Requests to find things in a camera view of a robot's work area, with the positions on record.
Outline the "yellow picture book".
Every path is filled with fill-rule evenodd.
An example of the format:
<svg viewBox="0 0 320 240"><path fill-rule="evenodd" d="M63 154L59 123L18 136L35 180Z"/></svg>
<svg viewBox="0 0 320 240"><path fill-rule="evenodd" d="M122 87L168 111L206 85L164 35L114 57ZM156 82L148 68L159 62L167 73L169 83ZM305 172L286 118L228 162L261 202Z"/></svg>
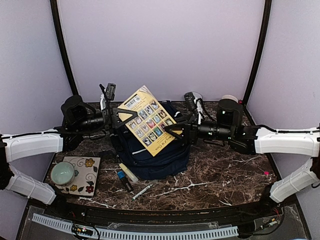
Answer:
<svg viewBox="0 0 320 240"><path fill-rule="evenodd" d="M133 134L133 139L129 140L128 144L134 155L147 152L154 157L184 147L165 132L165 127L175 124L176 121L147 86L140 87L118 108L136 111L138 114L134 120L125 124Z"/></svg>

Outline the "navy blue student backpack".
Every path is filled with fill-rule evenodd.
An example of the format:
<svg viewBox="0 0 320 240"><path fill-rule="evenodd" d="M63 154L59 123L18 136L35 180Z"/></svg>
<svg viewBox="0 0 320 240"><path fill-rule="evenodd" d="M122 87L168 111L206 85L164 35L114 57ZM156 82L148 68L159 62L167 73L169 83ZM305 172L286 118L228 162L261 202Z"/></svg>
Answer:
<svg viewBox="0 0 320 240"><path fill-rule="evenodd" d="M183 116L171 101L162 101L160 104L174 120ZM125 125L116 129L115 133L109 134L109 137L120 162L142 180L165 179L167 176L174 176L187 170L190 156L190 145L188 144L182 143L184 147L179 150L159 153L152 157L145 151L138 154L131 152L128 141L133 139L133 134Z"/></svg>

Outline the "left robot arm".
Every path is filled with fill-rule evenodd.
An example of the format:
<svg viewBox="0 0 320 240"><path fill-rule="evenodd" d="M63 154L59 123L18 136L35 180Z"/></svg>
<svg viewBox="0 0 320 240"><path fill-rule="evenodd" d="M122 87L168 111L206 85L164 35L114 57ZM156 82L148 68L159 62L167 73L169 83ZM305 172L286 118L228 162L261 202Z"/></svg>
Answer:
<svg viewBox="0 0 320 240"><path fill-rule="evenodd" d="M51 205L51 210L60 218L67 218L70 206L57 198L57 192L47 183L40 182L15 169L11 162L47 153L69 152L78 147L85 135L125 125L137 117L137 112L111 108L103 95L101 110L85 103L80 95L69 97L61 106L63 125L41 132L0 137L0 188L9 190Z"/></svg>

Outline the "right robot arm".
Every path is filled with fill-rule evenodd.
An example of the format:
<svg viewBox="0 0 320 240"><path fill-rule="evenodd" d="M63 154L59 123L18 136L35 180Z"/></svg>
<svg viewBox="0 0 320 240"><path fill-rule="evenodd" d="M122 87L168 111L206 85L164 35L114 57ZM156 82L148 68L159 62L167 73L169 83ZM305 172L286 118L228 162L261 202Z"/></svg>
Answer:
<svg viewBox="0 0 320 240"><path fill-rule="evenodd" d="M165 131L184 143L198 139L224 141L234 151L244 155L297 154L308 156L300 168L284 179L265 187L255 213L266 217L286 198L308 186L320 184L320 129L273 129L266 125L242 125L243 105L232 95L224 95L218 102L216 119L196 124L194 120L168 125Z"/></svg>

